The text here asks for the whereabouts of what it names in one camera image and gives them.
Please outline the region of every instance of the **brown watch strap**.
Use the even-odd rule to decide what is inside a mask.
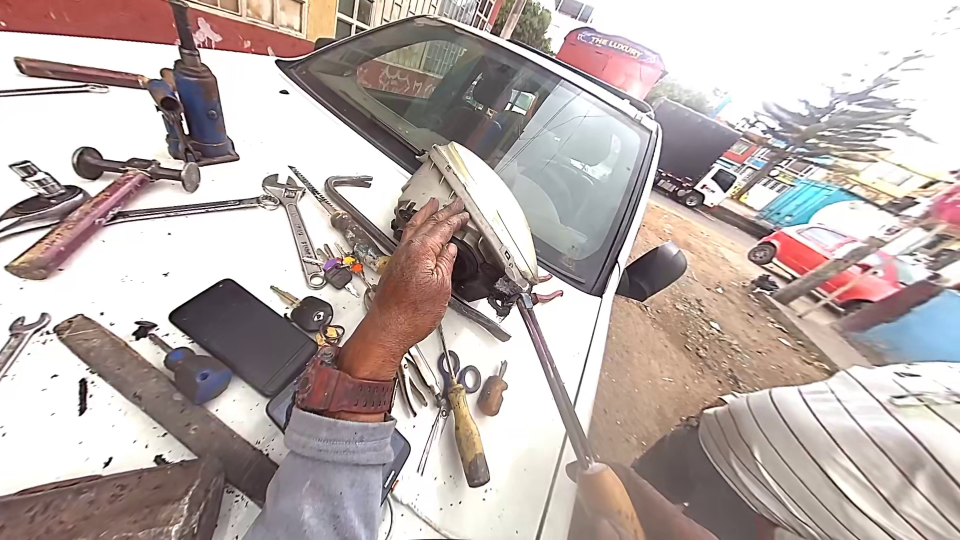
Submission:
[[[387,412],[394,403],[393,380],[363,380],[333,367],[339,353],[325,346],[307,364],[297,385],[297,406],[309,412]]]

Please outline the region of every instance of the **smartphone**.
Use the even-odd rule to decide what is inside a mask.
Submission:
[[[267,416],[274,421],[274,424],[281,431],[286,431],[287,424],[290,422],[290,411],[293,410],[294,390],[296,389],[297,381],[294,380],[267,403]],[[386,501],[390,490],[394,488],[396,477],[400,475],[400,469],[403,468],[403,464],[410,457],[410,442],[398,430],[394,430],[394,434],[390,438],[390,446],[394,449],[394,461],[383,466],[383,483],[380,485],[381,504]]]
[[[216,282],[170,312],[170,322],[264,396],[290,384],[317,342],[234,280]]]

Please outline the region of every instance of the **street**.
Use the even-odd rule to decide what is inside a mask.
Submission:
[[[614,300],[589,428],[609,462],[630,463],[720,396],[827,374],[749,294],[764,273],[745,256],[755,239],[658,194],[632,255],[666,240],[686,253],[684,276],[644,304]]]

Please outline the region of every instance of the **hammer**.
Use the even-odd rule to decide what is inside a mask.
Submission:
[[[73,170],[82,178],[90,180],[100,178],[105,172],[122,174],[103,191],[70,212],[49,233],[5,266],[11,274],[27,280],[49,278],[150,181],[180,182],[188,193],[193,193],[200,185],[200,167],[197,163],[187,163],[182,170],[177,170],[161,167],[156,160],[104,160],[99,152],[88,146],[74,152]]]

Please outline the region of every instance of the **hand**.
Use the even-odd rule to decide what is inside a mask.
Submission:
[[[443,209],[430,199],[410,219],[370,312],[344,344],[341,370],[357,379],[390,380],[403,354],[437,328],[457,257],[450,237],[469,220],[463,210],[459,199]]]

